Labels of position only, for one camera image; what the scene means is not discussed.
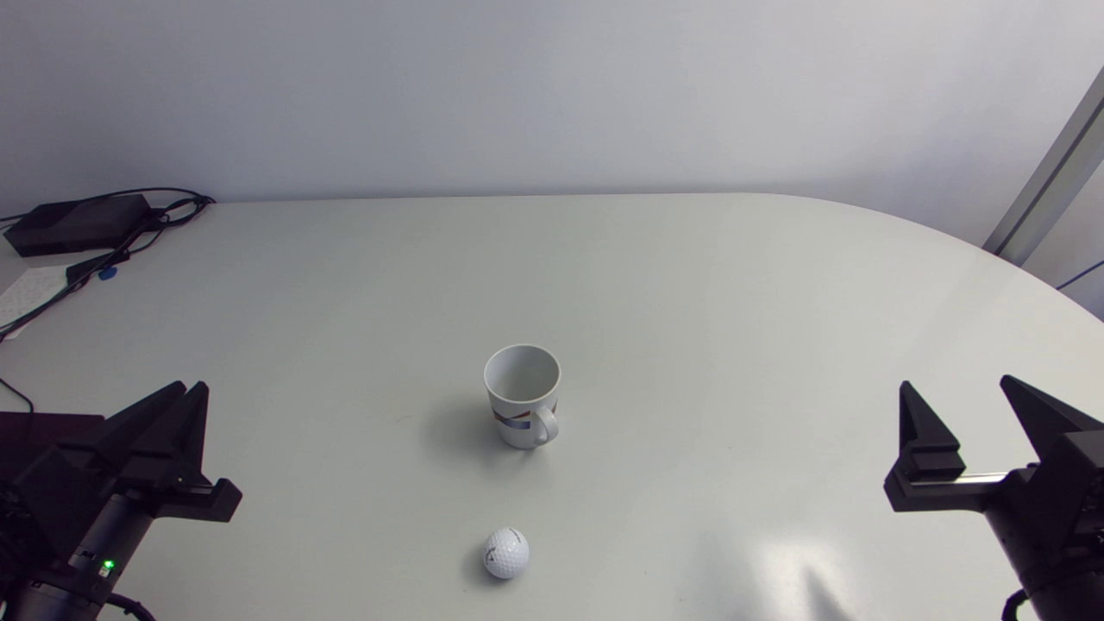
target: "black power adapter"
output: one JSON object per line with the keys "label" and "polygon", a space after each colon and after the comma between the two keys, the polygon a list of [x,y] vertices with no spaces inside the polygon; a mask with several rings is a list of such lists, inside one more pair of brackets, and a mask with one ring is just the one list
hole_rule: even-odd
{"label": "black power adapter", "polygon": [[4,233],[20,256],[115,249],[152,214],[141,194],[40,204]]}

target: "white mug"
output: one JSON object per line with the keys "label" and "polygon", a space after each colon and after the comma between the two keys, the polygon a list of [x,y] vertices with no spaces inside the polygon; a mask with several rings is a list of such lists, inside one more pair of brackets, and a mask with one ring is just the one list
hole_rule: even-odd
{"label": "white mug", "polygon": [[560,433],[555,407],[560,398],[560,361],[535,345],[499,349],[484,367],[495,427],[514,449],[535,449]]}

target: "mug logo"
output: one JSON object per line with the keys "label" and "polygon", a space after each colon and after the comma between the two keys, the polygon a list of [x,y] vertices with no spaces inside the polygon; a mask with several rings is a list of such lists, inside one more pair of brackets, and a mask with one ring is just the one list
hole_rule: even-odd
{"label": "mug logo", "polygon": [[[555,407],[559,404],[560,404],[559,401],[552,403],[552,408],[550,409],[552,410],[553,413],[555,412]],[[502,414],[496,412],[495,410],[491,410],[491,412],[495,412],[495,420],[505,424],[506,427],[510,427],[513,429],[529,429],[532,425],[530,421],[521,420],[521,419],[528,419],[533,414],[533,412],[530,410],[526,410],[524,412],[521,412],[520,414],[510,418],[506,418]]]}

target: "paper sheet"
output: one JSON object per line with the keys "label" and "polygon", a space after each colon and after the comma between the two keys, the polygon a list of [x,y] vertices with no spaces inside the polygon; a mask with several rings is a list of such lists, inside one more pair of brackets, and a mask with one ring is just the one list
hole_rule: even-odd
{"label": "paper sheet", "polygon": [[[0,294],[0,326],[34,310],[57,292],[65,288],[65,270],[68,265],[31,267]],[[23,328],[8,335],[15,338]]]}

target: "golf ball dimple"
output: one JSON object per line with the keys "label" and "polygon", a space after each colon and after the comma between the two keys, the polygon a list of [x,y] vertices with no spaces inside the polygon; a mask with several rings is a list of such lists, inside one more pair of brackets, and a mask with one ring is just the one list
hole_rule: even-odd
{"label": "golf ball dimple", "polygon": [[484,545],[484,567],[496,578],[513,578],[529,565],[529,541],[517,528],[499,528]]}

